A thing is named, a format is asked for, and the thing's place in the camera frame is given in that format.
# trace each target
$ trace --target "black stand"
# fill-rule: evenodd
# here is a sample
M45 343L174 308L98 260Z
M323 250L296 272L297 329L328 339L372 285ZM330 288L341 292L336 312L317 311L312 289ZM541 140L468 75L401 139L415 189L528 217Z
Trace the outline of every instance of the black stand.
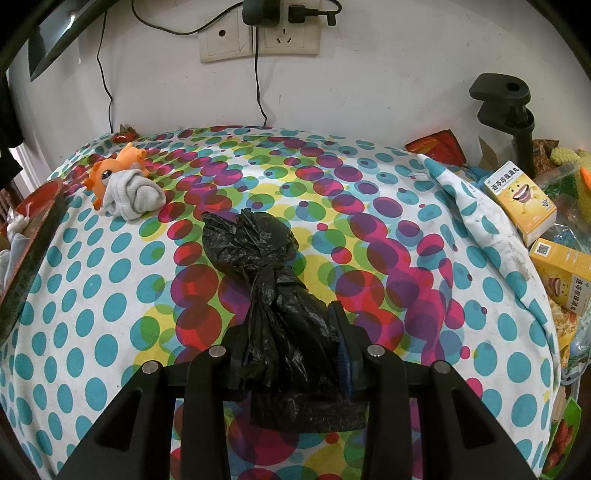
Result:
M533 179L531 133L534 130L534 115L525 107L531 100L527 84L510 75L483 73L470 87L470 96L484 102L478 112L481 124L513 135L517 166Z

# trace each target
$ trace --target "cardboard box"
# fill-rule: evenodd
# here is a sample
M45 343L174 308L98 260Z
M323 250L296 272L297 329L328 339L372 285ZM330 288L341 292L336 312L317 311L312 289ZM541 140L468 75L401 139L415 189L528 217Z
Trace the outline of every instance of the cardboard box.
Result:
M513 162L505 163L484 185L517 227L526 247L554 225L556 206Z
M591 255L539 239L530 258L552 300L582 315L591 299Z

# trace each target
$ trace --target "plush toy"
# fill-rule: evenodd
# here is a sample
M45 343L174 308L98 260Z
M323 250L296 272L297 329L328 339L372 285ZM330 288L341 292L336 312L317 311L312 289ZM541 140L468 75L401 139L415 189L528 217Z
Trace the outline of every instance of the plush toy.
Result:
M128 143L116 158L106 158L92 166L88 178L84 181L84 186L87 190L92 190L96 195L96 200L92 202L95 210L98 210L103 205L103 197L113 173L121 170L141 170L144 177L150 174L145 168L145 158L146 151L144 149L140 150Z

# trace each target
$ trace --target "electrical outlet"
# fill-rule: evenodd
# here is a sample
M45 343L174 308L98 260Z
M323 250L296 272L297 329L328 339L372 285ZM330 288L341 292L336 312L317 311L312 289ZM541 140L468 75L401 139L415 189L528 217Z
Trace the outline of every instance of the electrical outlet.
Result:
M288 10L293 3L303 4L307 8L320 8L319 0L281 0L279 25L259 29L259 53L279 55L318 55L320 53L319 18L308 17L303 24L289 23Z
M217 14L208 15L203 24ZM242 21L242 7L237 8L199 34L201 63L248 57L252 55L252 28Z

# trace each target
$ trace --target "black cloth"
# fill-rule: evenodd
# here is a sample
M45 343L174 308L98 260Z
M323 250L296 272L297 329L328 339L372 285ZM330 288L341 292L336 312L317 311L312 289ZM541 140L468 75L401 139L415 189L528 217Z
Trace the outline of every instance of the black cloth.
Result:
M21 127L14 111L8 80L4 76L0 81L0 190L6 188L22 170L8 150L22 142Z

